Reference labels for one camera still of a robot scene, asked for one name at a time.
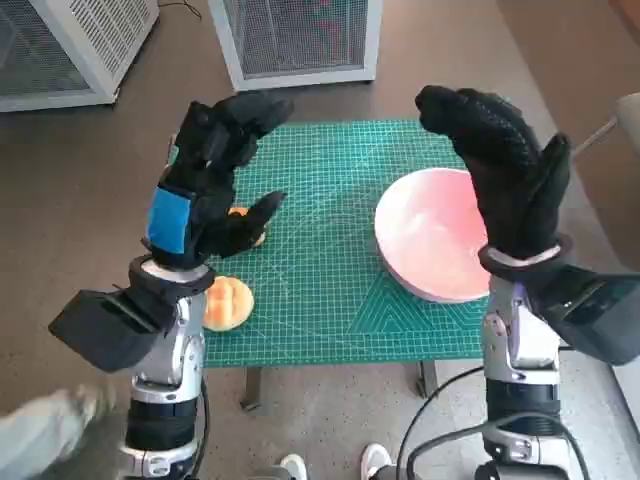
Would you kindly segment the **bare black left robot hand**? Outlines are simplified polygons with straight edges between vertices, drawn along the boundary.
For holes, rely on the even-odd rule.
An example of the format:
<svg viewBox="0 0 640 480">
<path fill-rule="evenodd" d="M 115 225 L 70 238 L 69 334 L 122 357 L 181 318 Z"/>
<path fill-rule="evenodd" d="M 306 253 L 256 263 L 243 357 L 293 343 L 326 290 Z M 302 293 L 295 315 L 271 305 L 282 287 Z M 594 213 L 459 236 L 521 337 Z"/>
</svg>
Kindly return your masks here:
<svg viewBox="0 0 640 480">
<path fill-rule="evenodd" d="M 145 245 L 154 260 L 188 270 L 212 256 L 254 247 L 286 195 L 273 191 L 240 214 L 233 211 L 235 172 L 258 142 L 290 118 L 292 102 L 245 92 L 213 106 L 194 101 L 171 143 L 148 216 Z"/>
</svg>

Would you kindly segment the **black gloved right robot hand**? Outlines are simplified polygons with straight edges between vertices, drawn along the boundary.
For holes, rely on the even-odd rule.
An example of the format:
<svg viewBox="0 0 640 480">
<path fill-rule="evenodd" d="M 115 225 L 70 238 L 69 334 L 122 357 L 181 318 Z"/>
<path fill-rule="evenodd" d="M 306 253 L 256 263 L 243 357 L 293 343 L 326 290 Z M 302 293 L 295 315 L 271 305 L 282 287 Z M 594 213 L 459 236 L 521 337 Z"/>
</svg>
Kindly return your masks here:
<svg viewBox="0 0 640 480">
<path fill-rule="evenodd" d="M 471 88 L 427 85 L 415 104 L 422 127 L 449 138 L 470 172 L 490 247 L 528 260 L 559 244 L 559 207 L 570 179 L 565 134 L 541 146 L 518 108 Z"/>
</svg>

